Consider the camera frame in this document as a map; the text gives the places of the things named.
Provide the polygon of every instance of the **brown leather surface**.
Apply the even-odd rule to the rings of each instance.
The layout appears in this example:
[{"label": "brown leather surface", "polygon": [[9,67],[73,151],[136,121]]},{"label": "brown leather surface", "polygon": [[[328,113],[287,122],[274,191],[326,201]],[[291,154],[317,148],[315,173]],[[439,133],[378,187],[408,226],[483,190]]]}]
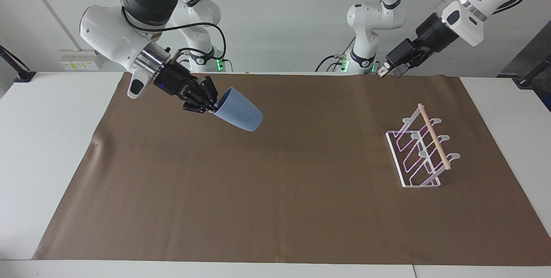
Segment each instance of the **brown leather surface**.
[{"label": "brown leather surface", "polygon": [[[248,133],[124,76],[36,259],[551,266],[551,239],[458,78],[215,75]],[[405,189],[384,133],[418,103],[459,152]]]}]

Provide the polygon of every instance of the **cable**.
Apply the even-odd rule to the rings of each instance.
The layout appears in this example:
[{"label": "cable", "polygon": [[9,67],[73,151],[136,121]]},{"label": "cable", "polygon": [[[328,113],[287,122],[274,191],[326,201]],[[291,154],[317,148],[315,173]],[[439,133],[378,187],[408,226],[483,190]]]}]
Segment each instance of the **cable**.
[{"label": "cable", "polygon": [[0,45],[0,47],[2,47],[2,49],[4,49],[4,51],[6,51],[6,53],[7,53],[9,56],[12,57],[12,59],[16,60],[16,61],[17,61],[18,63],[20,63],[24,68],[26,68],[26,70],[31,71],[31,70],[27,67],[27,65],[25,65],[24,62],[22,62],[17,56],[15,56],[13,53],[11,53],[8,49],[6,49],[5,47],[3,47],[3,46],[1,46],[1,45]]},{"label": "cable", "polygon": [[219,28],[218,25],[215,25],[214,23],[198,22],[198,23],[191,23],[187,25],[179,25],[176,27],[168,27],[168,28],[143,28],[143,27],[138,27],[134,25],[132,22],[130,22],[130,19],[128,19],[128,15],[126,15],[126,11],[124,10],[124,7],[121,7],[121,12],[122,12],[122,17],[124,17],[124,19],[126,20],[126,23],[128,23],[128,25],[130,25],[134,29],[138,29],[139,31],[149,31],[152,33],[160,33],[162,31],[174,31],[176,29],[190,28],[190,27],[196,27],[196,26],[214,27],[215,29],[218,29],[218,31],[220,32],[220,35],[222,36],[222,43],[224,44],[224,50],[222,51],[221,56],[217,57],[217,56],[208,54],[204,51],[201,51],[199,49],[194,49],[192,47],[183,47],[181,49],[178,49],[178,51],[182,52],[180,55],[182,55],[184,51],[194,51],[194,52],[201,53],[202,55],[208,56],[209,58],[214,60],[222,60],[224,56],[226,56],[226,36],[224,35],[224,32],[222,31],[222,29]]},{"label": "cable", "polygon": [[[344,49],[343,51],[343,55],[346,54],[346,51],[348,51],[348,49],[350,48],[350,46],[352,45],[352,43],[356,40],[356,36],[354,36],[354,38],[352,38],[352,40],[350,41],[350,43],[348,44],[348,46],[346,47],[346,49]],[[331,72],[335,72],[335,69],[337,68],[337,66],[334,66],[333,67],[333,70]]]},{"label": "cable", "polygon": [[234,72],[234,65],[232,64],[232,61],[230,61],[230,60],[222,60],[222,62],[230,62],[230,66],[232,67],[232,72]]},{"label": "cable", "polygon": [[319,63],[319,65],[317,65],[317,68],[316,68],[315,72],[317,72],[319,70],[319,68],[321,67],[321,65],[323,65],[323,63],[327,62],[327,60],[337,59],[337,58],[338,58],[338,54],[327,56],[325,59],[322,60],[321,63]]},{"label": "cable", "polygon": [[325,72],[329,72],[329,68],[331,68],[331,66],[334,66],[332,72],[335,72],[335,68],[337,68],[338,65],[342,65],[342,63],[341,62],[336,62],[336,63],[333,63],[333,64],[329,65],[329,67],[327,68],[327,70],[325,70]]},{"label": "cable", "polygon": [[518,0],[517,2],[513,3],[512,5],[508,5],[508,6],[507,6],[507,4],[511,2],[511,1],[508,1],[508,2],[506,2],[506,3],[503,4],[503,5],[506,5],[506,7],[501,8],[501,9],[498,9],[497,11],[495,11],[494,13],[492,13],[492,15],[497,15],[497,14],[500,13],[500,12],[504,12],[504,11],[507,11],[507,10],[509,10],[509,9],[511,9],[511,8],[514,8],[514,7],[518,6],[518,5],[519,5],[521,2],[523,2],[523,1],[524,1],[524,0]]}]

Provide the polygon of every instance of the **wooden rod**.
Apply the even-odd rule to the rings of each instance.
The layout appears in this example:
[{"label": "wooden rod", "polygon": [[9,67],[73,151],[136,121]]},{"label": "wooden rod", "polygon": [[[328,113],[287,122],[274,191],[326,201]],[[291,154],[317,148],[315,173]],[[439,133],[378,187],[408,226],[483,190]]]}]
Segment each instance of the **wooden rod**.
[{"label": "wooden rod", "polygon": [[444,164],[444,167],[446,170],[451,170],[451,164],[449,163],[446,153],[444,152],[444,149],[442,148],[442,144],[438,140],[438,136],[436,135],[436,132],[434,131],[433,125],[430,123],[429,115],[427,115],[427,111],[425,111],[425,105],[419,104],[419,110],[421,111],[421,115],[423,116],[423,119],[425,119],[425,124],[427,125],[427,128],[429,129],[429,133],[431,137],[433,137],[434,145],[436,146],[436,150],[438,150],[438,154],[440,155],[440,159],[442,160],[442,163]]}]

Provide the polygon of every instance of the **blue cup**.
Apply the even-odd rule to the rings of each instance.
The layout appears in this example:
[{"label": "blue cup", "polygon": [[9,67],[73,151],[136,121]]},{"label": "blue cup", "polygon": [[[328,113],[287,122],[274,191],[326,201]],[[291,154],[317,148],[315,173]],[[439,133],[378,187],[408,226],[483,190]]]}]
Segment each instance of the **blue cup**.
[{"label": "blue cup", "polygon": [[264,119],[258,108],[233,87],[220,98],[214,115],[249,132],[256,131]]}]

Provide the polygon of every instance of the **white robot link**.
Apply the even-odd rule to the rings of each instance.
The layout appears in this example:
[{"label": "white robot link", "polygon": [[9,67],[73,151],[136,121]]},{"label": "white robot link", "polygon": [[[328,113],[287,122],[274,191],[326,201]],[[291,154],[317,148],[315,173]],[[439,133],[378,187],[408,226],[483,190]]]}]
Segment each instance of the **white robot link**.
[{"label": "white robot link", "polygon": [[[121,0],[122,7],[90,6],[80,22],[80,35],[106,58],[132,74],[130,98],[138,98],[147,84],[153,83],[169,95],[184,101],[183,109],[204,113],[216,111],[218,92],[210,79],[198,80],[177,63],[182,54],[190,56],[194,72],[220,71],[226,54],[226,39],[217,26],[220,9],[211,0]],[[179,25],[165,28],[167,23]],[[222,34],[224,50],[217,50],[204,26]],[[169,49],[156,41],[163,31],[179,29],[188,47],[173,58]]]},{"label": "white robot link", "polygon": [[343,70],[349,74],[366,74],[377,54],[379,36],[374,30],[397,29],[406,22],[402,0],[360,3],[348,9],[348,25],[356,32],[354,46],[346,52]]},{"label": "white robot link", "polygon": [[518,5],[522,0],[443,0],[436,12],[417,29],[417,39],[406,39],[386,55],[378,70],[384,77],[393,71],[401,76],[425,62],[433,53],[443,51],[461,37],[472,46],[484,39],[484,22],[492,15]]}]

